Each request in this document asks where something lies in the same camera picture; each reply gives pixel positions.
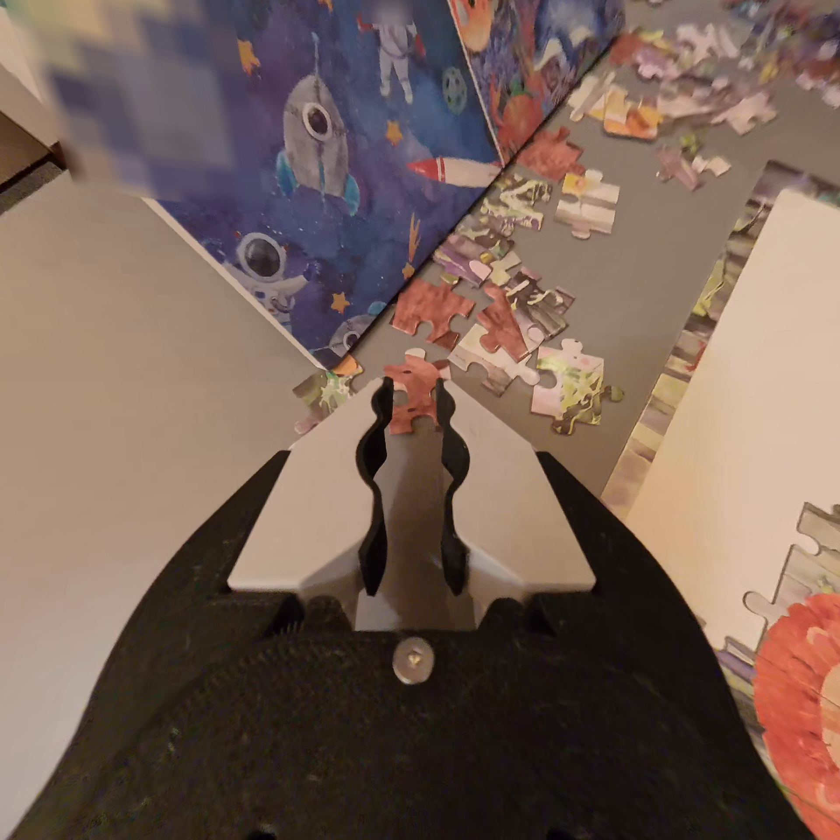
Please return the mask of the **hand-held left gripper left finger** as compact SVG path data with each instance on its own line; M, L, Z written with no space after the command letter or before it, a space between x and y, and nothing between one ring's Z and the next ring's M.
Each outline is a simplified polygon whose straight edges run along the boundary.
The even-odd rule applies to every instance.
M360 595L377 593L387 536L375 474L386 460L394 383L374 379L288 451L227 578L236 593L329 596L352 627Z

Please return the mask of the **illustrated puzzle picture board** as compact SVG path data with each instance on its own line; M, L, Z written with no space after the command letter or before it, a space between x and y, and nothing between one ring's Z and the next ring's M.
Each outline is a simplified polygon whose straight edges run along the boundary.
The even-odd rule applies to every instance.
M162 202L289 341L352 351L625 25L624 2L226 2L260 198Z

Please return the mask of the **pile of puzzle pieces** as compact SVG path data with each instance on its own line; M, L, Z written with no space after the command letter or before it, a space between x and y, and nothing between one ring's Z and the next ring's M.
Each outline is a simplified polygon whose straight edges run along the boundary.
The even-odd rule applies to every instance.
M725 2L725 24L681 24L672 33L636 28L614 38L608 68L589 71L563 103L569 123L598 122L613 143L649 146L662 183L693 193L731 162L708 146L727 125L742 137L778 116L774 88L796 79L838 109L838 6L812 2ZM520 378L532 388L531 413L550 417L556 434L597 425L602 403L621 388L605 380L604 361L564 331L574 298L523 265L517 228L544 229L551 200L554 235L581 241L613 232L621 190L581 163L570 125L535 124L514 140L513 166L434 252L439 281L410 278L395 298L391 324L448 352L450 367L475 364L497 396Z

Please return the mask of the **reddish brown puzzle piece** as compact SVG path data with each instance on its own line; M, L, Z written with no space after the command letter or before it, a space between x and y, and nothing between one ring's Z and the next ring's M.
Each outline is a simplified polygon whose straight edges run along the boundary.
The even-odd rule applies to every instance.
M437 382L451 378L449 360L428 361L425 350L410 349L404 361L384 367L385 376L393 382L394 393L404 393L404 403L394 402L389 431L392 435L411 434L413 421L428 417L435 431L440 429L436 408Z

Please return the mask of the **puzzle frame tray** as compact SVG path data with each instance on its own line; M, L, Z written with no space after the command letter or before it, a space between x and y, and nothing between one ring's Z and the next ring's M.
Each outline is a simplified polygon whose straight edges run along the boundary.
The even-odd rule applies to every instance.
M814 550L803 505L839 502L838 223L838 184L764 166L602 494L715 655Z

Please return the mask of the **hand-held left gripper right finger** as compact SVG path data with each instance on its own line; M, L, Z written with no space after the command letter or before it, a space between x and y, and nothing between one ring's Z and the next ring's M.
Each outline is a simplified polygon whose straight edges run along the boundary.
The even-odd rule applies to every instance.
M440 557L475 625L494 602L588 593L595 574L533 446L452 381L437 382L444 496Z

